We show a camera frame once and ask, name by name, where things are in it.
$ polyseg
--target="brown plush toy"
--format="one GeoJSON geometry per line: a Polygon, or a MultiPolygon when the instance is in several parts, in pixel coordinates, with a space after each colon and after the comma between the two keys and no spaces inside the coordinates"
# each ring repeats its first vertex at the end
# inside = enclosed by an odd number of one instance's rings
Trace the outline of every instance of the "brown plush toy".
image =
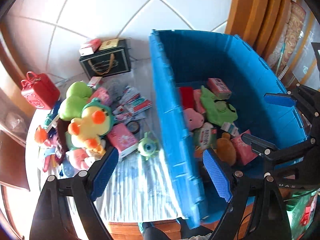
{"type": "Polygon", "coordinates": [[[223,162],[228,163],[230,166],[236,163],[236,149],[230,141],[230,134],[224,132],[222,138],[217,140],[217,156],[223,162]]]}

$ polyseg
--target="red mini suitcase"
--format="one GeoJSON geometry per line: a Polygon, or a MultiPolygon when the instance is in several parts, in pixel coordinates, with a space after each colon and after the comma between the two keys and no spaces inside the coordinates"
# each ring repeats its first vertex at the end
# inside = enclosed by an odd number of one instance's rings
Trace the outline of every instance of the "red mini suitcase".
{"type": "Polygon", "coordinates": [[[52,109],[60,96],[60,91],[44,73],[37,75],[29,71],[21,85],[22,96],[39,109],[52,109]]]}

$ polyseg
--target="white tiled wall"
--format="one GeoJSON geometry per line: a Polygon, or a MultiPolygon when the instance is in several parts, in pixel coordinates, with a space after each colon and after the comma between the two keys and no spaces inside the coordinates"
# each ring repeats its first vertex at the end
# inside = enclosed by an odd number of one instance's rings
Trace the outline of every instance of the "white tiled wall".
{"type": "Polygon", "coordinates": [[[223,33],[231,0],[16,0],[5,20],[30,69],[57,83],[83,73],[78,49],[88,38],[131,37],[133,59],[149,58],[152,29],[223,33]]]}

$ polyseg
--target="one-eyed green plush toy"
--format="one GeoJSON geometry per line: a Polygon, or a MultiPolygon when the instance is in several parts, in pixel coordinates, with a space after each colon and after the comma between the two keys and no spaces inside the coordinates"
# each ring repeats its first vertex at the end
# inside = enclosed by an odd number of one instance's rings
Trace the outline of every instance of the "one-eyed green plush toy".
{"type": "Polygon", "coordinates": [[[82,81],[73,83],[67,90],[67,98],[61,103],[60,118],[64,121],[71,121],[76,117],[80,118],[81,111],[91,95],[92,90],[86,83],[82,81]]]}
{"type": "Polygon", "coordinates": [[[201,87],[200,100],[207,111],[210,123],[222,126],[224,122],[232,123],[238,119],[236,109],[232,105],[218,98],[204,86],[201,87]]]}

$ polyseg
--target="black pants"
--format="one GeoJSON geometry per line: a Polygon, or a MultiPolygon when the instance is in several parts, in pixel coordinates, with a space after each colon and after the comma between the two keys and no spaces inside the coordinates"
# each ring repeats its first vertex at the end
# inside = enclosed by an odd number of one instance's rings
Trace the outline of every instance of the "black pants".
{"type": "MultiPolygon", "coordinates": [[[[193,236],[206,236],[212,233],[212,230],[203,226],[189,229],[185,220],[178,218],[181,225],[181,239],[191,238],[193,236]]],[[[143,230],[143,240],[170,240],[170,238],[158,228],[148,227],[143,230]]]]}

